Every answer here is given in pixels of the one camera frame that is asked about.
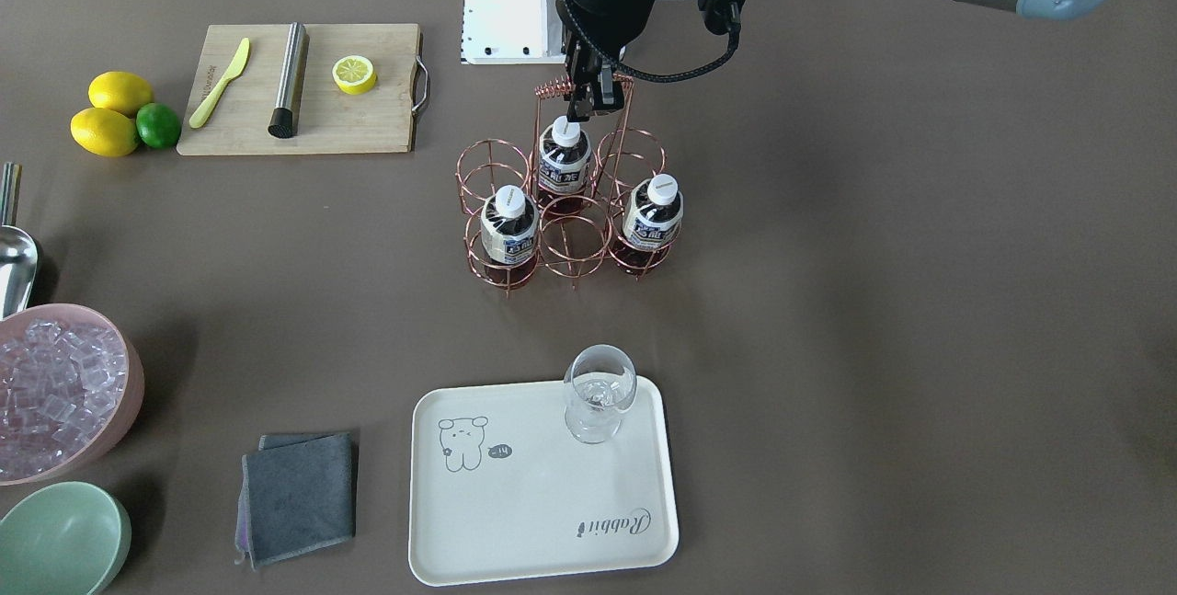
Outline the copper wire bottle basket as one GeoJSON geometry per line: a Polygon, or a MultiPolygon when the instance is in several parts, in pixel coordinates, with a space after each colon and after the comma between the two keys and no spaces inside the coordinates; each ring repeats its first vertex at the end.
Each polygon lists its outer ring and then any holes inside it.
{"type": "Polygon", "coordinates": [[[632,126],[630,109],[623,108],[617,113],[613,129],[588,147],[588,183],[580,194],[583,208],[563,210],[539,201],[536,256],[531,265],[492,261],[483,247],[483,206],[500,186],[508,183],[534,196],[539,189],[541,129],[550,123],[543,113],[550,103],[570,95],[572,88],[566,78],[536,87],[533,138],[526,148],[488,138],[471,143],[457,158],[455,183],[466,219],[463,247],[467,268],[483,283],[504,293],[520,288],[544,269],[577,285],[605,265],[621,267],[623,260],[611,246],[623,229],[623,198],[640,181],[666,171],[665,146],[653,133],[632,126]]]}

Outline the tea bottle front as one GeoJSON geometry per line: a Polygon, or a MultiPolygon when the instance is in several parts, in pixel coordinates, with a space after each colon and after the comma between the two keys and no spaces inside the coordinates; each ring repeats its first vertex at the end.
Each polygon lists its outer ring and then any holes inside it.
{"type": "Polygon", "coordinates": [[[484,202],[479,219],[485,276],[504,289],[521,288],[536,267],[534,201],[520,186],[504,185],[484,202]]]}
{"type": "Polygon", "coordinates": [[[621,234],[611,245],[618,267],[639,276],[660,265],[680,233],[681,210],[680,183],[669,173],[636,185],[623,206],[621,234]]]}

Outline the tea bottle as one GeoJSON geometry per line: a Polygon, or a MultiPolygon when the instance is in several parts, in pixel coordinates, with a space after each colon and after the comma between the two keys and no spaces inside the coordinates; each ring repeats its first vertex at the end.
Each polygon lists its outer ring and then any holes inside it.
{"type": "Polygon", "coordinates": [[[660,265],[680,233],[681,210],[680,183],[669,173],[636,185],[623,206],[621,234],[611,245],[618,267],[639,276],[660,265]]]}
{"type": "Polygon", "coordinates": [[[591,143],[579,122],[556,116],[541,138],[536,198],[554,215],[576,215],[584,208],[591,143]]]}
{"type": "Polygon", "coordinates": [[[484,202],[479,219],[485,276],[504,289],[521,288],[536,267],[534,201],[520,186],[504,185],[484,202]]]}

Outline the tea bottle rear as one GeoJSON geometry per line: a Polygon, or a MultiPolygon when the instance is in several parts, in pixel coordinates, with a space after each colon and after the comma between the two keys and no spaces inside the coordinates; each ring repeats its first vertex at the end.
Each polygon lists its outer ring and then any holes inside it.
{"type": "Polygon", "coordinates": [[[536,198],[554,215],[576,215],[584,208],[591,143],[579,122],[556,116],[541,138],[536,198]]]}

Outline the clear wine glass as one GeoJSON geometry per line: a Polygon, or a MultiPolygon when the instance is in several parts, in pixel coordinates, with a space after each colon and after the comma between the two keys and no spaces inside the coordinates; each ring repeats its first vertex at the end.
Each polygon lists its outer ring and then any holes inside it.
{"type": "Polygon", "coordinates": [[[580,443],[601,444],[634,405],[634,362],[613,345],[591,345],[568,366],[564,390],[567,430],[580,443]]]}

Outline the yellow plastic knife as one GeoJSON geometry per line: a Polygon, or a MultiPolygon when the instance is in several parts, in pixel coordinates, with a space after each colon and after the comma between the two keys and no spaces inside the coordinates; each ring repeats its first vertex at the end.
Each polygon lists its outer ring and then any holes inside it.
{"type": "Polygon", "coordinates": [[[220,75],[217,83],[214,83],[210,89],[210,95],[202,98],[201,103],[198,105],[192,116],[189,116],[189,129],[201,129],[202,125],[210,121],[211,114],[217,109],[217,105],[220,99],[222,99],[224,89],[226,89],[232,81],[242,75],[242,72],[247,67],[250,54],[251,39],[242,38],[239,41],[238,49],[234,52],[231,62],[227,63],[227,67],[224,68],[222,75],[220,75]]]}

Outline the cream rabbit tray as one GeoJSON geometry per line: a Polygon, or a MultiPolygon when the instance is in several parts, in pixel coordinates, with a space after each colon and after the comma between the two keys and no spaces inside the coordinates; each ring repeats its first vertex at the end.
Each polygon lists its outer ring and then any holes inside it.
{"type": "Polygon", "coordinates": [[[415,405],[408,569],[433,587],[652,568],[680,546],[665,409],[638,377],[613,439],[567,430],[557,381],[444,388],[415,405]]]}

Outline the green lime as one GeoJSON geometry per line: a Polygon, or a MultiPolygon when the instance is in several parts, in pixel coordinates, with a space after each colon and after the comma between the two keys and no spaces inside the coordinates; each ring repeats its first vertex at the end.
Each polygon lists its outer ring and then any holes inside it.
{"type": "Polygon", "coordinates": [[[134,116],[137,132],[142,145],[149,148],[173,148],[182,131],[181,118],[168,105],[147,102],[134,116]]]}

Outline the whole lemon upper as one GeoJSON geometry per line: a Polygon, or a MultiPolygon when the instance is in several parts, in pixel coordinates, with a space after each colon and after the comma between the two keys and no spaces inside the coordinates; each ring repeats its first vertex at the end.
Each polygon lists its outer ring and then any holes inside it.
{"type": "Polygon", "coordinates": [[[106,71],[92,79],[87,96],[93,108],[134,118],[142,106],[154,101],[154,91],[146,79],[135,73],[106,71]]]}

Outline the whole lemon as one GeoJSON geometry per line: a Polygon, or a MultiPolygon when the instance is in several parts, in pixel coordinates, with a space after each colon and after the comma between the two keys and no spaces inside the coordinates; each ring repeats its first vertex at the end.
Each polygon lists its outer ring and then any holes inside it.
{"type": "Polygon", "coordinates": [[[142,106],[154,101],[154,91],[146,79],[135,73],[106,71],[92,79],[87,96],[93,108],[134,118],[142,106]]]}
{"type": "Polygon", "coordinates": [[[77,112],[71,118],[69,133],[85,151],[100,156],[129,155],[141,143],[135,122],[113,109],[77,112]]]}

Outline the whole lemon lower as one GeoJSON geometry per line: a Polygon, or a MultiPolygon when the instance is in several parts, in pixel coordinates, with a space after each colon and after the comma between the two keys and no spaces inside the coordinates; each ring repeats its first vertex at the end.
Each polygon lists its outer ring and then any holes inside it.
{"type": "Polygon", "coordinates": [[[100,156],[129,155],[141,143],[135,122],[113,109],[77,112],[71,118],[69,133],[85,151],[100,156]]]}

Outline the grey folded cloth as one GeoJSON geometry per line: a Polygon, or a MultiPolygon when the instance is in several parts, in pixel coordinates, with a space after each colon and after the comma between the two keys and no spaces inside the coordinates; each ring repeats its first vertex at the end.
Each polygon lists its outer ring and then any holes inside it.
{"type": "Polygon", "coordinates": [[[355,536],[348,432],[265,433],[241,457],[234,543],[253,570],[355,536]]]}

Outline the pink bowl of ice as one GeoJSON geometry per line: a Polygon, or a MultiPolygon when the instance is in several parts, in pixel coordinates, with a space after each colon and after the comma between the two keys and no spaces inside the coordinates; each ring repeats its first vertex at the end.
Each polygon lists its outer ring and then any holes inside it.
{"type": "Polygon", "coordinates": [[[142,361],[81,305],[4,319],[4,484],[54,479],[105,455],[142,407],[142,361]]]}

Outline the steel ice scoop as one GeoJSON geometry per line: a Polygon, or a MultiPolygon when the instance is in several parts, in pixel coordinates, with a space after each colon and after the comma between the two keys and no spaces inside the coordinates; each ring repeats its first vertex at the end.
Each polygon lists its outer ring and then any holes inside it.
{"type": "Polygon", "coordinates": [[[32,235],[16,227],[18,185],[21,163],[4,163],[1,181],[1,317],[29,305],[40,268],[40,248],[32,235]]]}

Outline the mint green bowl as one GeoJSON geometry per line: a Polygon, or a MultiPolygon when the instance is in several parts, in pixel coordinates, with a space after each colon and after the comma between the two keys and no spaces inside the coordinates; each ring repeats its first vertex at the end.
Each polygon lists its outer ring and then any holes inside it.
{"type": "Polygon", "coordinates": [[[71,481],[21,499],[1,524],[4,594],[101,594],[129,556],[129,512],[71,481]]]}

